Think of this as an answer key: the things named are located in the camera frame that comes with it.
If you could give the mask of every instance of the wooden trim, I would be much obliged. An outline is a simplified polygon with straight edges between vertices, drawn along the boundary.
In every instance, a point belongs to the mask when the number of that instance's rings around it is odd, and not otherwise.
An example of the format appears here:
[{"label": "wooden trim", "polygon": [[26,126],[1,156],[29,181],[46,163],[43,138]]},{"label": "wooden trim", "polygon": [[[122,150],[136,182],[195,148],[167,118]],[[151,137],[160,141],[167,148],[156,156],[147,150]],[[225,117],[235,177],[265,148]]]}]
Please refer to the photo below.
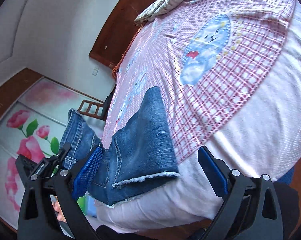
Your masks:
[{"label": "wooden trim", "polygon": [[9,225],[5,220],[3,220],[1,217],[0,217],[0,222],[2,222],[5,226],[7,226],[11,231],[13,231],[14,233],[17,234],[17,230],[15,228],[13,228],[11,225]]},{"label": "wooden trim", "polygon": [[87,95],[87,94],[85,94],[85,93],[83,93],[83,92],[80,92],[79,90],[74,89],[74,88],[71,88],[71,87],[69,87],[69,86],[67,86],[67,85],[65,85],[65,84],[63,84],[63,83],[60,83],[60,82],[58,82],[58,81],[56,81],[56,80],[54,80],[54,79],[52,79],[52,78],[49,78],[49,77],[46,77],[46,76],[44,76],[44,78],[47,78],[47,79],[50,80],[50,81],[53,81],[53,82],[55,82],[55,83],[57,83],[57,84],[60,84],[60,85],[62,85],[62,86],[64,86],[64,87],[66,87],[66,88],[68,88],[68,89],[70,89],[70,90],[73,90],[73,91],[75,91],[75,92],[77,92],[77,93],[79,93],[79,94],[81,94],[81,95],[84,95],[84,96],[86,96],[86,97],[88,97],[88,98],[91,98],[91,99],[94,99],[94,100],[96,100],[96,101],[98,101],[98,102],[101,102],[102,104],[104,103],[104,101],[101,101],[101,100],[99,100],[99,99],[97,99],[97,98],[94,98],[94,97],[92,97],[92,96],[90,96],[90,95]]},{"label": "wooden trim", "polygon": [[0,118],[16,101],[16,99],[19,98],[31,85],[33,85],[41,77],[41,74],[30,70],[29,68],[25,68],[1,85]]},{"label": "wooden trim", "polygon": [[[112,25],[115,23],[115,19],[117,15],[120,13],[120,11],[123,9],[123,7],[129,2],[129,0],[119,0],[118,3],[116,4],[115,8],[112,10],[110,13],[109,17],[107,18],[105,24],[103,25],[102,29],[100,30],[100,33],[92,47],[92,51],[98,51],[101,49],[101,46],[104,44],[105,39],[108,36],[108,32],[111,29]],[[89,56],[96,59],[96,55],[91,51],[89,53]]]},{"label": "wooden trim", "polygon": [[89,57],[97,60],[98,62],[102,63],[103,65],[105,65],[106,67],[109,67],[110,69],[114,69],[116,64],[111,62],[108,59],[105,59],[104,57],[100,56],[99,54],[95,53],[94,51],[91,51],[89,53]]}]

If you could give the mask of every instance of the floral wall decal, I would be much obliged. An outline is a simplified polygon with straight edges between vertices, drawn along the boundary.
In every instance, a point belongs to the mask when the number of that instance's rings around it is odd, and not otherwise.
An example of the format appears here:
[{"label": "floral wall decal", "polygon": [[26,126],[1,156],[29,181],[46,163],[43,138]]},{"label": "floral wall decal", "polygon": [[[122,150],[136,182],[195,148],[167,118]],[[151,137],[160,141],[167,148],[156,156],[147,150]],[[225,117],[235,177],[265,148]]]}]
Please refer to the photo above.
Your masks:
[{"label": "floral wall decal", "polygon": [[47,140],[47,139],[48,139],[49,132],[50,132],[49,125],[43,125],[43,126],[41,126],[41,127],[36,131],[36,134],[37,134],[40,138]]},{"label": "floral wall decal", "polygon": [[[28,124],[26,127],[26,132],[24,131],[24,124],[30,117],[30,112],[27,110],[19,110],[15,112],[12,117],[7,121],[6,126],[10,128],[16,128],[20,130],[25,139],[20,141],[19,149],[16,152],[18,155],[23,155],[30,160],[33,160],[36,163],[39,163],[42,158],[46,156],[52,156],[53,154],[57,154],[59,150],[59,141],[56,137],[53,137],[51,141],[48,139],[48,135],[50,133],[50,127],[48,125],[41,126],[38,130],[38,121],[34,119],[32,122]],[[36,135],[46,140],[47,143],[50,144],[50,148],[53,154],[44,152],[37,141],[37,139],[33,136],[36,131]],[[19,176],[16,165],[15,158],[11,157],[7,161],[7,174],[6,174],[6,182],[5,188],[8,199],[13,203],[14,209],[19,211],[20,206],[15,200],[15,195],[18,190],[18,186],[16,183],[16,177]]]},{"label": "floral wall decal", "polygon": [[39,106],[60,104],[77,98],[80,98],[78,94],[48,80],[42,80],[25,95],[27,102],[36,102]]},{"label": "floral wall decal", "polygon": [[22,130],[24,123],[27,121],[30,112],[27,110],[19,110],[7,122],[7,127],[18,128]]}]

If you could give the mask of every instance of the green object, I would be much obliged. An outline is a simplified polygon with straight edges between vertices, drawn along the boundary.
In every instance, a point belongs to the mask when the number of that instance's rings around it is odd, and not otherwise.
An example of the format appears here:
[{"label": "green object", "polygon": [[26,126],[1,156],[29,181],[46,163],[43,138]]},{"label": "green object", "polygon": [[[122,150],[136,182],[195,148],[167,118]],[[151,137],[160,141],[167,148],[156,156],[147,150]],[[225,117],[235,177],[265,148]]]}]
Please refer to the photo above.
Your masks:
[{"label": "green object", "polygon": [[34,131],[37,129],[38,122],[37,119],[33,120],[27,128],[26,128],[26,137],[28,138],[29,136],[33,135]]},{"label": "green object", "polygon": [[59,142],[56,137],[52,138],[52,143],[51,143],[51,150],[54,154],[57,154],[59,151]]},{"label": "green object", "polygon": [[56,171],[58,171],[58,168],[57,168],[57,167],[55,167],[55,168],[54,168],[54,170],[53,170],[52,174],[55,174],[55,173],[56,173]]},{"label": "green object", "polygon": [[77,204],[80,207],[80,209],[82,210],[82,212],[84,213],[84,215],[86,215],[85,214],[85,203],[86,203],[86,196],[80,197],[77,200]]}]

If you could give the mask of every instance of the denim shorts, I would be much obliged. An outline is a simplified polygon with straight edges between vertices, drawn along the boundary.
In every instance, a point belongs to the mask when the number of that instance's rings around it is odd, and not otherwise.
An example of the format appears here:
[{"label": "denim shorts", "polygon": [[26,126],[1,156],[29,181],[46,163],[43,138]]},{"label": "denim shorts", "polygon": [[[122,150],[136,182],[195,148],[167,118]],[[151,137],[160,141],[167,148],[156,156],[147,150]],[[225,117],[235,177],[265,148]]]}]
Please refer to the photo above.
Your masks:
[{"label": "denim shorts", "polygon": [[[71,143],[63,165],[70,169],[100,143],[100,139],[74,109],[60,147]],[[112,206],[144,194],[179,176],[166,112],[158,87],[145,93],[140,109],[112,136],[109,149],[88,187],[95,199]]]}]

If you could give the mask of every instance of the frayed hem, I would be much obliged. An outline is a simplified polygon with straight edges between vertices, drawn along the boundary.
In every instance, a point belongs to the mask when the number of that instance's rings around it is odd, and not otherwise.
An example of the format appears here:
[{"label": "frayed hem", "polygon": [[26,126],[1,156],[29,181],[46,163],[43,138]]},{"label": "frayed hem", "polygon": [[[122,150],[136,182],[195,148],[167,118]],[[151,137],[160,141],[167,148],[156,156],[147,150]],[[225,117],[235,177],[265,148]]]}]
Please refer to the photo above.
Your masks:
[{"label": "frayed hem", "polygon": [[173,183],[173,182],[174,182],[174,181],[171,180],[171,181],[169,181],[169,182],[167,182],[167,183],[165,183],[165,184],[163,184],[163,185],[161,185],[161,186],[159,186],[159,187],[153,188],[152,190],[150,190],[150,191],[148,191],[148,192],[139,194],[139,195],[137,195],[137,196],[133,196],[133,197],[126,198],[126,199],[124,199],[124,200],[121,200],[121,201],[119,201],[119,202],[116,202],[116,203],[112,204],[111,206],[110,206],[110,205],[107,205],[106,203],[101,202],[101,201],[99,201],[98,199],[95,199],[95,198],[93,197],[93,199],[95,200],[95,201],[94,201],[94,205],[95,205],[96,208],[98,208],[98,206],[106,206],[106,207],[108,207],[108,208],[115,208],[115,207],[117,207],[117,206],[120,205],[120,204],[124,204],[124,203],[126,203],[126,202],[129,202],[129,201],[132,201],[132,200],[141,198],[141,197],[145,196],[146,194],[149,194],[149,193],[151,193],[151,192],[153,192],[153,191],[155,191],[155,190],[158,190],[159,188],[164,188],[168,183]]},{"label": "frayed hem", "polygon": [[153,179],[153,178],[157,178],[157,177],[179,177],[179,176],[180,176],[180,174],[177,172],[164,171],[164,172],[160,172],[160,173],[141,176],[141,177],[134,178],[134,179],[122,180],[120,182],[113,183],[112,186],[117,187],[117,186],[129,184],[129,183],[133,183],[133,182],[143,182],[145,179]]}]

